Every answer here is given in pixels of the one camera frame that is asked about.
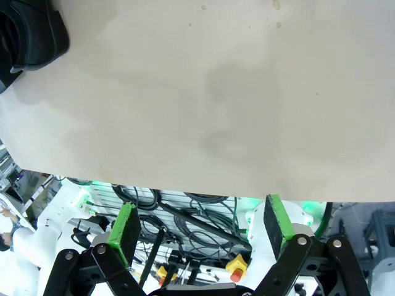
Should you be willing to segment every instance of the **shoe heel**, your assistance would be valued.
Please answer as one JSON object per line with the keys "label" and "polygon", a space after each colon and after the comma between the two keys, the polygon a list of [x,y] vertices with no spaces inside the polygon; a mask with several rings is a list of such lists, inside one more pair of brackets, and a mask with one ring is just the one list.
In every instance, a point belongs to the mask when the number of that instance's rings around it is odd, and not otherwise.
{"label": "shoe heel", "polygon": [[54,59],[57,59],[61,55],[65,54],[69,49],[70,38],[59,11],[50,12],[48,18],[52,27],[54,42],[56,45]]}

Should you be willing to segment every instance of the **metal grate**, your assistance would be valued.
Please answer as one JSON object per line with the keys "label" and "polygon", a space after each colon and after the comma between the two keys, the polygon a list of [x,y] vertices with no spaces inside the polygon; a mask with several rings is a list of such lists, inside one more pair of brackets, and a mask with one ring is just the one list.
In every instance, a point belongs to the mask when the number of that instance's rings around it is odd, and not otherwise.
{"label": "metal grate", "polygon": [[[112,190],[111,184],[109,183],[102,183],[102,182],[93,182],[91,184],[91,188],[93,191],[96,193],[96,198],[103,204],[103,205],[108,205],[108,206],[113,206],[113,207],[121,207],[123,202],[117,197],[115,192]],[[127,186],[127,188],[130,190],[129,193],[133,196],[136,195],[135,189],[133,186]],[[136,188],[138,195],[139,195],[139,201],[152,201],[153,194],[148,188]],[[191,200],[189,197],[187,197],[183,192],[178,192],[178,191],[161,191],[162,195],[162,201],[173,206],[177,207],[179,209],[182,208],[189,208],[190,206],[194,208],[199,208],[197,203],[193,200]],[[231,211],[235,210],[235,198],[234,197],[229,197],[223,202],[226,206],[220,203],[213,203],[213,204],[205,204],[202,203],[201,205],[205,210],[212,210],[217,213],[221,213],[222,215],[228,217],[230,220],[233,219],[233,214]],[[112,209],[107,209],[108,213],[113,213],[113,214],[118,214],[118,210],[112,210]],[[210,255],[211,258],[226,258],[227,253],[230,251],[229,249],[212,249],[212,248],[207,248],[207,247],[202,247],[201,245],[192,242],[192,244],[189,241],[189,238],[186,237],[182,232],[180,232],[177,228],[177,226],[174,223],[173,215],[169,214],[165,211],[163,211],[160,207],[158,207],[154,211],[143,211],[139,209],[140,214],[145,214],[145,215],[155,215],[158,217],[162,222],[166,225],[166,227],[173,233],[177,234],[183,241],[183,250],[184,251],[192,251],[194,253],[197,253],[196,248],[198,248],[201,252],[205,253],[206,255]],[[202,233],[196,233],[200,239],[202,239],[205,242],[213,244],[214,241],[208,238],[204,233],[207,233],[207,231],[187,223],[188,228],[190,231],[201,231]],[[145,223],[146,230],[150,232],[157,233],[157,229],[153,226],[151,226],[148,223]],[[218,237],[214,234],[210,234],[211,237],[213,237],[219,244],[224,244],[227,242],[227,240],[222,239],[221,237]],[[177,249],[178,245],[177,244],[166,244],[166,247],[170,247],[173,249]],[[232,252],[237,252],[239,250],[243,250],[242,246],[234,246],[232,248]]]}

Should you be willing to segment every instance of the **person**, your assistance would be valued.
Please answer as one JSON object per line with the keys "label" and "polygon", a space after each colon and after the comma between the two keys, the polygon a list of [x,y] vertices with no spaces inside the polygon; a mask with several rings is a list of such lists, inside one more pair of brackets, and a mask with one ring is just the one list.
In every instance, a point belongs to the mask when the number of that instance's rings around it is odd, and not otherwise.
{"label": "person", "polygon": [[2,206],[2,211],[0,212],[4,217],[10,218],[12,221],[12,230],[11,232],[4,232],[0,234],[0,251],[5,252],[10,250],[11,252],[14,251],[14,244],[13,244],[13,236],[17,229],[22,228],[23,226],[19,222],[19,218],[12,214],[10,210],[4,208]]}

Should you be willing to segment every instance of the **gray floor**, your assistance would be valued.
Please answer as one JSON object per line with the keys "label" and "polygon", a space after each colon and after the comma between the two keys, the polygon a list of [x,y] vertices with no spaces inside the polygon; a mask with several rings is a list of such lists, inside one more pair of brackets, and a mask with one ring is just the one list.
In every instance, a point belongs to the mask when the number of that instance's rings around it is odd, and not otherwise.
{"label": "gray floor", "polygon": [[[340,203],[333,204],[333,214],[340,205]],[[343,207],[336,211],[333,217],[332,227],[328,229],[326,235],[330,236],[337,234],[339,221],[342,219],[347,237],[355,254],[360,259],[367,258],[368,254],[365,252],[364,230],[371,220],[372,213],[377,210],[395,213],[395,202],[343,203]]]}

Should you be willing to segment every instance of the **person's hair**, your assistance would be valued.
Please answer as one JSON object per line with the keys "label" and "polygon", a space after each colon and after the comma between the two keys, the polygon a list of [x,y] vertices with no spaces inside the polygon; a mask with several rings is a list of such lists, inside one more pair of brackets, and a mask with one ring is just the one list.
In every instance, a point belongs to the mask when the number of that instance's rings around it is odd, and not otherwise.
{"label": "person's hair", "polygon": [[10,248],[9,245],[6,245],[4,243],[4,239],[2,238],[2,236],[0,236],[0,252],[4,252],[6,250],[8,250]]}

